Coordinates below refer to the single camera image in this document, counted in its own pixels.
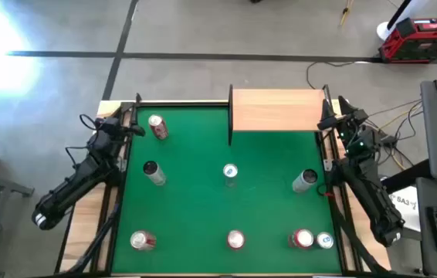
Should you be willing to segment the wooden shelf with black frame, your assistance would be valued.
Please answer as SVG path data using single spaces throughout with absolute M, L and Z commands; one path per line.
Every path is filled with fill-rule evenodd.
M 330 89 L 238 89 L 229 87 L 228 143 L 235 132 L 313 131 L 323 108 L 333 109 Z

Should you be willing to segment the red Coca-Cola can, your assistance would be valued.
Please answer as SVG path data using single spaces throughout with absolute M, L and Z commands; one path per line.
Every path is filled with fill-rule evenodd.
M 130 244 L 136 250 L 152 250 L 156 246 L 156 237 L 151 232 L 138 230 L 131 235 Z
M 162 116 L 157 114 L 150 115 L 148 124 L 154 136 L 159 140 L 164 140 L 168 137 L 168 128 Z

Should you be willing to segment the red Fanta strawberry can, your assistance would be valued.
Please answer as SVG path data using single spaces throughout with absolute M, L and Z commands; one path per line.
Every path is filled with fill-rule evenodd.
M 226 242 L 229 248 L 239 250 L 245 245 L 246 238 L 241 231 L 233 229 L 228 233 Z
M 308 249 L 313 242 L 313 233 L 308 229 L 297 229 L 288 236 L 288 243 L 293 248 Z

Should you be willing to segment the black power strip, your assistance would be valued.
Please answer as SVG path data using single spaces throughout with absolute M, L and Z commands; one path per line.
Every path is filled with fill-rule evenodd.
M 380 136 L 380 143 L 382 147 L 388 147 L 388 148 L 393 148 L 396 146 L 398 140 L 389 135 L 389 134 L 385 134 L 385 133 L 381 133 L 379 134 Z

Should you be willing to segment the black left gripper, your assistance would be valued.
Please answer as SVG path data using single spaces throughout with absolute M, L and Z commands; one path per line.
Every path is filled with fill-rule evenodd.
M 98 135 L 107 135 L 109 138 L 125 137 L 127 134 L 144 137 L 145 130 L 139 125 L 130 125 L 128 128 L 121 125 L 116 117 L 98 117 L 95 120 L 95 128 Z

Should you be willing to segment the white Celsius can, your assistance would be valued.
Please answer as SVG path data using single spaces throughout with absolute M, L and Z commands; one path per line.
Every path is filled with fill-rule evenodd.
M 294 179 L 292 188 L 297 193 L 305 192 L 315 185 L 317 180 L 318 174 L 313 169 L 305 169 Z
M 158 186 L 165 184 L 167 178 L 156 161 L 146 161 L 143 165 L 145 175 Z

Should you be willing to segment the blue silver energy drink can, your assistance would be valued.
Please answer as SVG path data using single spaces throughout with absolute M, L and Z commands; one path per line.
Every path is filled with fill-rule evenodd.
M 329 232 L 320 232 L 316 236 L 316 243 L 321 249 L 331 249 L 334 246 L 334 238 Z
M 239 170 L 234 164 L 226 164 L 223 168 L 223 175 L 225 178 L 225 184 L 228 187 L 232 187 L 235 185 L 236 177 L 239 173 Z

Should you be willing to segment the white paper sign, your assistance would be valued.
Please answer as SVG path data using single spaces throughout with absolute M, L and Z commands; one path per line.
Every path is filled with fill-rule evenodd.
M 419 211 L 418 211 L 418 194 L 416 187 L 409 186 L 389 195 L 396 209 L 401 213 L 404 219 L 404 227 L 416 232 L 421 232 Z

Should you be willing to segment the red black tool case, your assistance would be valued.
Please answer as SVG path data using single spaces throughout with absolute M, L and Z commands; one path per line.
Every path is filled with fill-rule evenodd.
M 404 19 L 379 48 L 384 63 L 430 63 L 437 59 L 437 18 Z

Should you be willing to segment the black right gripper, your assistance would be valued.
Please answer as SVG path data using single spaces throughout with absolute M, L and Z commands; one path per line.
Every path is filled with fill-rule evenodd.
M 320 131 L 324 131 L 336 126 L 339 135 L 354 135 L 368 119 L 368 115 L 362 109 L 354 111 L 354 107 L 343 96 L 339 96 L 338 101 L 340 111 L 345 115 L 338 119 L 335 116 L 322 117 L 317 127 Z

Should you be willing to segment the green table mat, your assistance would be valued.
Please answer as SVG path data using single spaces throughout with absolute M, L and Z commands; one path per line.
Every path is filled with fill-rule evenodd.
M 297 229 L 333 230 L 327 198 L 315 188 L 292 188 L 303 170 L 323 171 L 314 133 L 237 133 L 229 144 L 224 107 L 143 108 L 139 123 L 147 126 L 152 114 L 164 118 L 170 135 L 133 139 L 113 273 L 340 272 L 336 248 L 297 249 L 288 243 Z M 145 175 L 146 161 L 159 164 L 164 185 Z M 232 187 L 225 184 L 226 164 L 239 170 Z M 226 242 L 233 229 L 246 238 L 239 250 Z M 156 237 L 152 250 L 131 246 L 138 230 Z

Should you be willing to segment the white black tower fan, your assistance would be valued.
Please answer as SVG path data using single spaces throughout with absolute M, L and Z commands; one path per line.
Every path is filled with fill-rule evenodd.
M 378 37 L 385 41 L 399 22 L 415 16 L 428 1 L 429 0 L 404 0 L 388 22 L 382 22 L 378 25 L 376 29 Z

